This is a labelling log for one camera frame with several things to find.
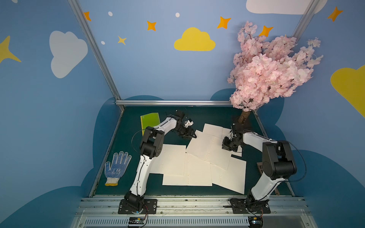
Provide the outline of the white lined notebook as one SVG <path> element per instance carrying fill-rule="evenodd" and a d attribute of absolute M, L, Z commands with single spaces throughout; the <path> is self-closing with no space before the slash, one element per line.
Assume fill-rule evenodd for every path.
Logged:
<path fill-rule="evenodd" d="M 195 135 L 196 138 L 191 139 L 186 152 L 205 162 L 227 170 L 231 159 L 231 152 L 222 149 L 223 139 L 198 130 L 195 131 Z"/>

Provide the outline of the green cover notebook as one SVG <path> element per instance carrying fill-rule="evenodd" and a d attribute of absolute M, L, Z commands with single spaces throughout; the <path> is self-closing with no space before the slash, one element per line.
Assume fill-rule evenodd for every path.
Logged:
<path fill-rule="evenodd" d="M 141 127 L 142 127 L 142 135 L 144 135 L 145 129 L 147 127 L 155 127 L 158 126 L 160 122 L 160 117 L 158 113 L 150 113 L 143 116 L 140 116 Z"/>

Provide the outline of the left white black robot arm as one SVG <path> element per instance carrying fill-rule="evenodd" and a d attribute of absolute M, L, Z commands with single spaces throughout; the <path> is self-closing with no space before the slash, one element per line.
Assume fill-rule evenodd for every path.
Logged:
<path fill-rule="evenodd" d="M 175 132 L 183 139 L 193 139 L 197 135 L 192 128 L 194 122 L 187 115 L 177 110 L 175 114 L 168 115 L 164 121 L 156 126 L 148 126 L 143 134 L 139 149 L 140 161 L 136 171 L 135 180 L 124 197 L 130 207 L 140 211 L 144 206 L 146 185 L 152 164 L 163 149 L 164 137 L 169 132 Z"/>

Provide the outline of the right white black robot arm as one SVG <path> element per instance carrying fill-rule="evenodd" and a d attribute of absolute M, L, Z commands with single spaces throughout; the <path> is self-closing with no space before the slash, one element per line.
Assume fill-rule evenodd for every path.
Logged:
<path fill-rule="evenodd" d="M 249 204 L 269 199 L 272 192 L 297 173 L 297 166 L 288 141 L 276 141 L 244 129 L 241 124 L 231 125 L 230 136 L 222 142 L 222 149 L 237 152 L 238 147 L 249 145 L 262 153 L 263 174 L 247 195 Z"/>

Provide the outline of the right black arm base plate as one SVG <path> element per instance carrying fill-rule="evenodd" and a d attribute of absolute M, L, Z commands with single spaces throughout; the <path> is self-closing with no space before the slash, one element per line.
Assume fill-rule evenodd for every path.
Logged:
<path fill-rule="evenodd" d="M 251 202 L 246 199 L 231 198 L 229 203 L 234 214 L 271 214 L 269 200 Z"/>

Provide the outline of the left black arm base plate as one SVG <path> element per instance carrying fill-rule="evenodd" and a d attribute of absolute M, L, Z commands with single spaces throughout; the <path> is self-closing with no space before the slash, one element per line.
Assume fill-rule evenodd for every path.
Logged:
<path fill-rule="evenodd" d="M 156 214 L 157 199 L 145 199 L 137 204 L 122 199 L 119 203 L 118 214 Z"/>

